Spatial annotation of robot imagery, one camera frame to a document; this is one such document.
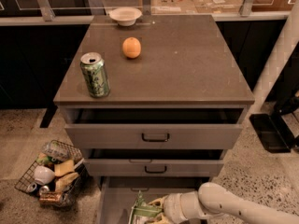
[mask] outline black wall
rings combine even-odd
[[[87,29],[0,27],[0,108],[48,107]]]
[[[277,82],[268,95],[269,101],[283,102],[299,90],[299,45],[295,47]]]
[[[284,23],[217,22],[252,90]],[[0,27],[0,108],[48,107],[87,29],[88,25]],[[290,74],[286,71],[283,78]],[[275,91],[283,89],[280,82]]]

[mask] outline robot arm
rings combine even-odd
[[[138,209],[142,209],[143,213],[148,209],[147,214],[135,221],[130,217],[129,224],[179,224],[195,218],[212,219],[225,215],[238,217],[249,224],[299,223],[299,216],[246,201],[214,183],[205,183],[198,191],[171,193],[148,204],[141,200],[139,205],[133,207],[131,216]],[[155,217],[152,207],[157,208]]]

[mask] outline gray cabinet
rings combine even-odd
[[[134,60],[121,52],[131,36],[142,46]],[[92,98],[80,71],[90,51],[106,62],[106,97]],[[130,27],[96,16],[54,99],[102,187],[99,223],[127,223],[132,203],[123,195],[134,202],[137,189],[152,199],[218,175],[253,102],[210,16],[144,16]]]

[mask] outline speckled floor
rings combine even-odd
[[[66,210],[41,206],[35,197],[14,189],[44,143],[56,139],[71,144],[59,110],[48,129],[38,128],[44,113],[44,109],[0,110],[0,223],[95,223],[100,190],[92,178],[76,204]],[[243,126],[213,182],[247,200],[299,216],[299,154],[271,154],[263,149],[248,120]],[[244,222],[227,217],[209,223]]]

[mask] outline drawer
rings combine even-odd
[[[73,123],[233,124],[238,123],[244,107],[81,108],[71,110]]]
[[[170,193],[198,190],[201,182],[200,178],[106,177],[101,185],[96,223],[128,224],[131,207],[140,190],[148,203]],[[206,221],[193,219],[184,224],[206,224]]]
[[[79,148],[230,149],[240,124],[66,124]]]
[[[85,166],[92,176],[216,176],[222,160],[122,160],[87,159]]]

